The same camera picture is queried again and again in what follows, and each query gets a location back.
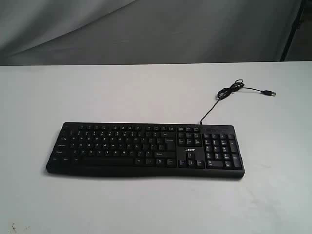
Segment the grey backdrop cloth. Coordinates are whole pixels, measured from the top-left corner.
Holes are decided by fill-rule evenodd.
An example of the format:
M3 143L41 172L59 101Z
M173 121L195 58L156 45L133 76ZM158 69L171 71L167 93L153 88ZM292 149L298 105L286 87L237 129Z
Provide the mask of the grey backdrop cloth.
M3 0L1 65L279 61L295 0ZM312 58L312 3L301 32Z

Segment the black backdrop stand pole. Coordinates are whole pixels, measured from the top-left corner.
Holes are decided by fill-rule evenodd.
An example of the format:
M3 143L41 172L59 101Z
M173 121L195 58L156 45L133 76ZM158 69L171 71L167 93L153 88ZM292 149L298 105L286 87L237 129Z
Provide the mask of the black backdrop stand pole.
M305 60L304 43L302 38L301 27L304 23L302 18L308 0L296 0L294 16L291 17L291 25L287 28L288 36L284 43L279 61L303 61Z

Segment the black acer keyboard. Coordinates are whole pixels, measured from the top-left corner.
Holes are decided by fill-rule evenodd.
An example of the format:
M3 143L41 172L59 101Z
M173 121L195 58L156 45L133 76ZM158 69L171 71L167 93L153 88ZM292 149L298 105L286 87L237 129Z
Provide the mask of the black acer keyboard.
M46 169L105 177L245 174L234 127L196 124L66 122Z

